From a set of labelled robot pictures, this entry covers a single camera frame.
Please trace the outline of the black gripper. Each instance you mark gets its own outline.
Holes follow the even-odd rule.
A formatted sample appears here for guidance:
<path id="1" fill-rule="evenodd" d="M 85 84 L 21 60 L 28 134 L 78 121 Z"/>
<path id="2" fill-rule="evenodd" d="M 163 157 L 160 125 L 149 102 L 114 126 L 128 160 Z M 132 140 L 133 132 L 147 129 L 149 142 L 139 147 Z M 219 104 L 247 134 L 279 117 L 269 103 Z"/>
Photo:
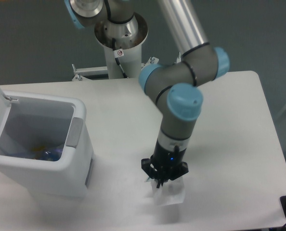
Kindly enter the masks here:
<path id="1" fill-rule="evenodd" d="M 142 170 L 150 179 L 156 181 L 157 189 L 165 182 L 174 181 L 189 172 L 188 164 L 183 161 L 185 151 L 181 151 L 177 145 L 169 151 L 156 142 L 151 158 L 141 160 Z"/>

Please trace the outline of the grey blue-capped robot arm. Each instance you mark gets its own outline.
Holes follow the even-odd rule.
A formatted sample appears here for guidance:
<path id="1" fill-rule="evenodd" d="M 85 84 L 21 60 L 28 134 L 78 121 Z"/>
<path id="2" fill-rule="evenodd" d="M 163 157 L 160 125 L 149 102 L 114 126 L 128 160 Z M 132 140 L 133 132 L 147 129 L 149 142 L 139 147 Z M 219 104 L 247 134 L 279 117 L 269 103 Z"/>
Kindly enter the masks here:
<path id="1" fill-rule="evenodd" d="M 162 113 L 154 153 L 143 159 L 143 171 L 158 187 L 188 172 L 183 156 L 203 103 L 198 87 L 230 68 L 224 49 L 213 48 L 189 0 L 160 0 L 158 5 L 181 53 L 178 63 L 142 64 L 141 45 L 148 28 L 130 0 L 67 0 L 77 28 L 94 26 L 105 50 L 110 78 L 136 77 L 143 92 Z"/>

